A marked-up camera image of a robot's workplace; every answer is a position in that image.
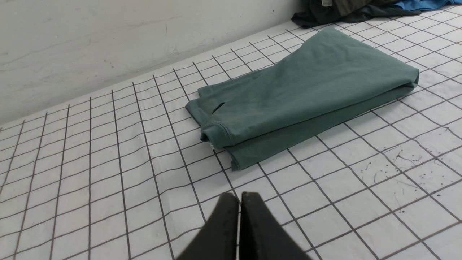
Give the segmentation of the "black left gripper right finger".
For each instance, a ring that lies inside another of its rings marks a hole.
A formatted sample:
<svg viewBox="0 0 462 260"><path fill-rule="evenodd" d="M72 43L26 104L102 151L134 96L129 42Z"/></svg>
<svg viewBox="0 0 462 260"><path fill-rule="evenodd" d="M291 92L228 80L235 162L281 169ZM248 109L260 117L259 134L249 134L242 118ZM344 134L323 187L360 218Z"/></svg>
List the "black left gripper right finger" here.
<svg viewBox="0 0 462 260"><path fill-rule="evenodd" d="M277 222L257 192L241 195L241 260L310 260Z"/></svg>

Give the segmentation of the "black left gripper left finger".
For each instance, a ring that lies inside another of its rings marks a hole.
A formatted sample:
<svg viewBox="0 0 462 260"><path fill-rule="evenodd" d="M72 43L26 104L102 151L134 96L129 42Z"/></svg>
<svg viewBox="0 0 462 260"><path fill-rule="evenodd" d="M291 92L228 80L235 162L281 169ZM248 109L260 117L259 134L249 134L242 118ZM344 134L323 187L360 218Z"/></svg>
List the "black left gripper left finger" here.
<svg viewBox="0 0 462 260"><path fill-rule="evenodd" d="M238 199L221 194L210 217L178 260L235 260L237 247Z"/></svg>

